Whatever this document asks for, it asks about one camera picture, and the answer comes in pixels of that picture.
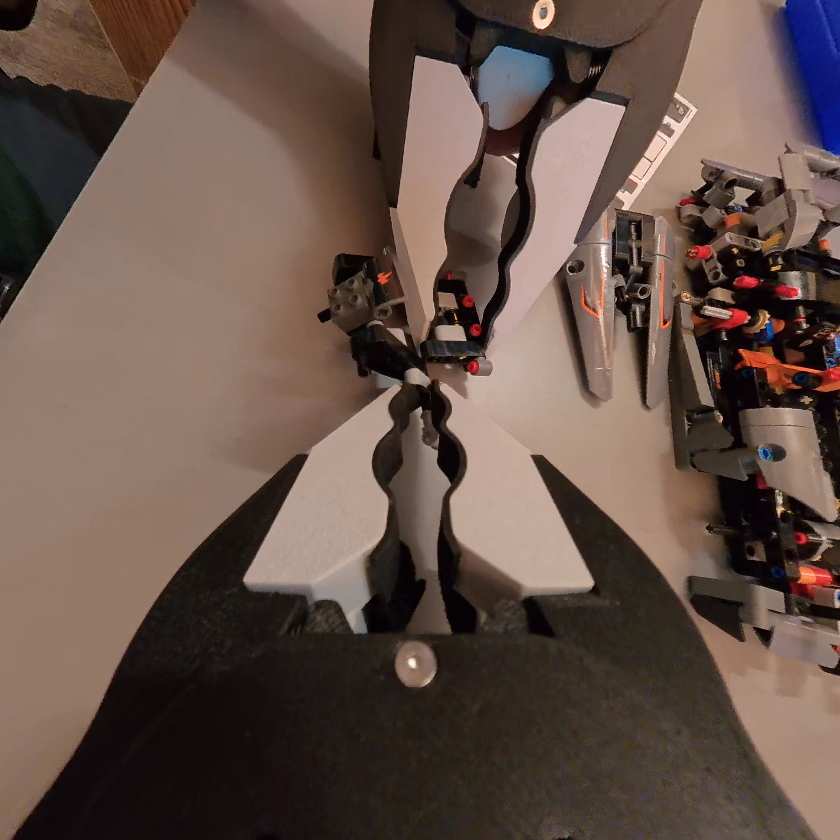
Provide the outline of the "large lego vehicle model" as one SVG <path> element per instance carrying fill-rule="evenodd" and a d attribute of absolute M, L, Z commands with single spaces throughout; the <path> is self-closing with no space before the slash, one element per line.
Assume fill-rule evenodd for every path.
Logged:
<path fill-rule="evenodd" d="M 767 175 L 703 160 L 679 203 L 675 462 L 717 479 L 724 579 L 691 576 L 696 612 L 738 641 L 838 676 L 838 154 L 789 143 Z"/>

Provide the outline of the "grey orange-striped lego wing panels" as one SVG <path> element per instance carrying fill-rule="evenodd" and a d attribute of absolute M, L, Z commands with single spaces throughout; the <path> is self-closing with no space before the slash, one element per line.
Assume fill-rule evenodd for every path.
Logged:
<path fill-rule="evenodd" d="M 587 389 L 613 397 L 616 317 L 642 335 L 644 404 L 666 397 L 675 317 L 676 243 L 663 216 L 610 208 L 577 245 L 562 272 Z"/>

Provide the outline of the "white sticker sheet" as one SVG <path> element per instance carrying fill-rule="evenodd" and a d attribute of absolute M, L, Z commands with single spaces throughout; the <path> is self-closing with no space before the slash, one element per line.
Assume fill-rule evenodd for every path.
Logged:
<path fill-rule="evenodd" d="M 629 210 L 639 198 L 646 184 L 673 150 L 697 114 L 697 108 L 679 93 L 672 97 L 668 110 L 660 123 L 643 157 L 636 164 L 623 187 L 616 194 L 612 205 L 615 209 Z"/>

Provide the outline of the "blue plastic bin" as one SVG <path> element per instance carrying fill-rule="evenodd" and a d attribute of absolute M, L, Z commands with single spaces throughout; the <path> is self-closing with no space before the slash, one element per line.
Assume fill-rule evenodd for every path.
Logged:
<path fill-rule="evenodd" d="M 839 2 L 787 1 L 784 18 L 823 147 L 838 154 Z"/>

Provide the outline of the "small black grey lego subassembly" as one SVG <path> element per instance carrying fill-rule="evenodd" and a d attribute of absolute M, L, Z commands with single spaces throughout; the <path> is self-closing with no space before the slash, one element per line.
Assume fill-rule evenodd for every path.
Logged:
<path fill-rule="evenodd" d="M 438 278 L 437 294 L 444 304 L 433 305 L 432 339 L 415 347 L 414 338 L 402 343 L 392 334 L 404 333 L 408 298 L 403 288 L 400 265 L 393 252 L 381 255 L 337 255 L 328 304 L 321 310 L 321 322 L 332 322 L 350 338 L 353 362 L 363 377 L 382 375 L 392 386 L 382 392 L 303 457 L 289 466 L 301 468 L 293 489 L 294 501 L 336 501 L 344 490 L 359 490 L 361 501 L 351 501 L 340 511 L 341 522 L 361 513 L 360 530 L 351 528 L 349 542 L 339 538 L 327 543 L 328 558 L 318 571 L 305 567 L 303 577 L 280 577 L 280 591 L 337 596 L 352 612 L 354 631 L 373 631 L 370 617 L 361 611 L 377 595 L 389 598 L 394 581 L 380 580 L 366 569 L 367 552 L 382 536 L 382 529 L 393 525 L 391 482 L 403 467 L 403 434 L 415 412 L 429 412 L 427 427 L 437 444 L 436 462 L 448 481 L 444 499 L 444 530 L 454 539 L 457 557 L 461 550 L 476 552 L 480 561 L 494 564 L 491 549 L 482 542 L 478 526 L 487 523 L 482 515 L 467 516 L 461 528 L 449 516 L 459 517 L 467 497 L 489 502 L 498 512 L 494 494 L 506 485 L 518 466 L 525 465 L 525 476 L 535 477 L 531 454 L 504 429 L 477 413 L 445 382 L 427 375 L 427 365 L 458 364 L 469 375 L 490 373 L 492 364 L 485 354 L 485 328 L 478 319 L 476 302 L 466 282 L 455 275 Z"/>

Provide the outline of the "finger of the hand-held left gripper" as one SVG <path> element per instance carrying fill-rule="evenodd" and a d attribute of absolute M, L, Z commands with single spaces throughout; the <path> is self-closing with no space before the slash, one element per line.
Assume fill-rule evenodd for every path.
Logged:
<path fill-rule="evenodd" d="M 501 230 L 497 288 L 484 313 L 487 350 L 508 336 L 574 251 L 625 110 L 618 100 L 583 98 L 541 119 L 521 150 Z"/>
<path fill-rule="evenodd" d="M 438 272 L 448 256 L 448 206 L 475 165 L 485 116 L 460 69 L 426 57 L 415 59 L 409 102 L 391 221 L 408 328 L 414 341 L 423 342 L 435 319 Z"/>

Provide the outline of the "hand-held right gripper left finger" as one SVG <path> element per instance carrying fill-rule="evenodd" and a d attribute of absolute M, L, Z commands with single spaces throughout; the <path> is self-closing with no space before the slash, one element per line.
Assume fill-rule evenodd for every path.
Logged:
<path fill-rule="evenodd" d="M 249 590 L 335 602 L 354 633 L 368 632 L 366 607 L 389 602 L 397 589 L 390 484 L 423 390 L 391 387 L 309 451 L 245 573 Z"/>

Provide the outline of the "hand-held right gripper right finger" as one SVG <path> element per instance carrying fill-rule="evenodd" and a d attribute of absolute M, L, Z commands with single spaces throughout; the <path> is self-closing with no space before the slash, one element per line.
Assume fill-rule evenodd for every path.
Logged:
<path fill-rule="evenodd" d="M 454 634 L 480 614 L 529 598 L 592 592 L 595 581 L 539 470 L 539 460 L 448 385 L 430 388 L 437 465 L 449 482 L 437 575 Z"/>

